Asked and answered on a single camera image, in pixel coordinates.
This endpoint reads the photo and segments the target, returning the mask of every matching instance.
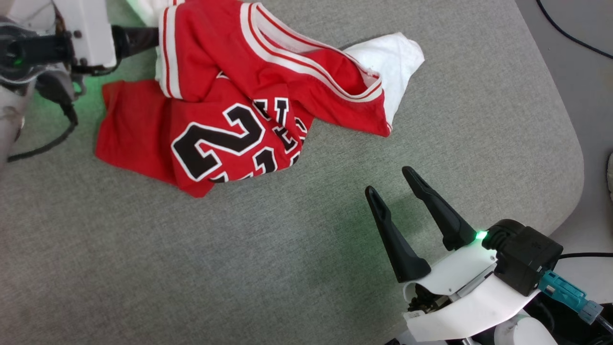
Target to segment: black number 23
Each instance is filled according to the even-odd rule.
[[[222,163],[214,150],[203,150],[204,143],[214,149],[242,156],[259,145],[264,138],[264,127],[257,115],[242,104],[236,103],[223,112],[230,126],[238,126],[240,131],[227,131],[221,128],[191,122],[185,131],[172,143],[172,151],[190,179],[199,182]],[[255,170],[276,167],[272,149],[262,150],[253,157]]]

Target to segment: floor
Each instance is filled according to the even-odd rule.
[[[613,1],[542,2],[567,33],[613,54]],[[581,200],[552,237],[564,245],[565,252],[613,252],[613,202],[606,187],[606,163],[613,152],[613,60],[562,36],[546,20],[535,0],[516,3],[564,101],[585,160]],[[556,271],[584,289],[589,299],[613,302],[611,259],[563,260]],[[398,340],[401,344],[415,344],[408,332]]]

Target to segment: gray fabric surface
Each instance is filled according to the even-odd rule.
[[[406,305],[367,185],[427,260],[446,252],[403,165],[476,228],[510,217],[549,234],[575,207],[581,150],[514,2],[264,4],[339,47],[395,31],[421,44],[392,136],[316,122],[291,169],[196,200],[93,156],[100,86],[151,77],[153,54],[90,79],[73,136],[0,177],[0,343],[382,344]],[[109,10],[137,23],[123,0]],[[15,151],[64,126],[37,99]]]

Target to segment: red and white stripe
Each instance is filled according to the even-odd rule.
[[[179,87],[179,71],[177,63],[177,46],[175,42],[175,17],[177,6],[185,0],[169,0],[174,6],[164,10],[160,16],[159,41],[161,45],[160,53],[162,59],[162,76],[160,86],[162,92],[168,98],[183,99]]]
[[[241,30],[245,40],[251,49],[263,60],[278,64],[297,73],[313,76],[328,86],[340,98],[347,101],[369,102],[381,96],[383,88],[377,73],[369,71],[354,58],[336,48],[296,33],[276,19],[262,4],[243,4],[240,9],[240,19]],[[275,47],[264,37],[261,30],[265,30],[265,34],[269,39],[279,43],[282,47],[290,47],[295,52],[305,53],[324,48],[342,54],[353,61],[360,69],[368,88],[359,95],[349,94],[339,86],[330,73],[320,64],[299,53]]]

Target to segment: green led light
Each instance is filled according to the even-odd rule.
[[[485,237],[487,237],[487,231],[479,231],[475,238],[476,239],[484,239]]]

